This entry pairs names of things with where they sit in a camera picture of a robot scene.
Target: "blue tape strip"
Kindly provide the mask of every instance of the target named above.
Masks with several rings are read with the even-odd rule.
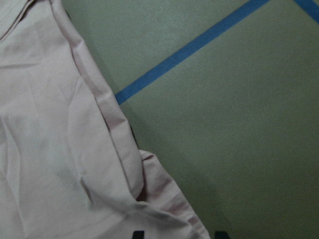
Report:
[[[319,6],[313,0],[295,0],[319,24]]]
[[[139,77],[123,90],[118,92],[115,97],[119,104],[122,104],[138,91],[151,84],[153,81],[164,75],[167,71],[184,61],[187,57],[198,51],[203,46],[220,36],[229,28],[243,20],[255,10],[266,4],[269,0],[250,0],[233,13],[213,25],[203,34],[192,40],[190,43],[169,56],[166,60],[159,63],[150,71]]]

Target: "cloth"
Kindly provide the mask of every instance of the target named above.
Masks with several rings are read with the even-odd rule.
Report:
[[[0,238],[208,239],[61,0],[0,0]]]

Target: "gray-green floor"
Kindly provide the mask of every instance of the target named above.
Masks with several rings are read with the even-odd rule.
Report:
[[[246,2],[63,0],[115,94]],[[319,24],[293,0],[270,0],[121,108],[212,237],[319,238]]]

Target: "blue tape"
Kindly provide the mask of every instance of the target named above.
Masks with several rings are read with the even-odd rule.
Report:
[[[295,2],[319,24],[319,6],[313,0],[295,0]]]
[[[159,63],[150,71],[139,77],[130,85],[118,92],[115,97],[119,104],[135,95],[138,91],[151,84],[153,81],[164,75],[167,71],[184,61],[187,57],[198,51],[203,46],[220,36],[222,33],[233,27],[245,17],[266,4],[269,0],[250,0],[233,13],[213,25],[203,34],[192,40],[190,43]]]

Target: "black object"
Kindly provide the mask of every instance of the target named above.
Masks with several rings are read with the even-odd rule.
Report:
[[[132,239],[144,239],[144,231],[133,232]]]
[[[227,232],[215,232],[215,239],[230,239]]]

